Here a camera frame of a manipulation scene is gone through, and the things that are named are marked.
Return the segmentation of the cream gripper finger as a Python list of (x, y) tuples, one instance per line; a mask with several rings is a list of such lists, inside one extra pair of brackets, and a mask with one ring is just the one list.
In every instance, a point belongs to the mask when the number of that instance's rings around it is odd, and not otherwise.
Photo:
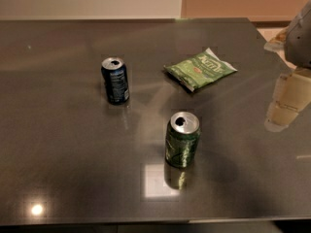
[(272, 52), (277, 52), (284, 49), (288, 28), (282, 29), (264, 45), (264, 49)]
[(311, 103), (311, 70), (296, 67), (289, 74), (281, 74), (276, 81), (265, 128), (270, 132), (286, 129)]

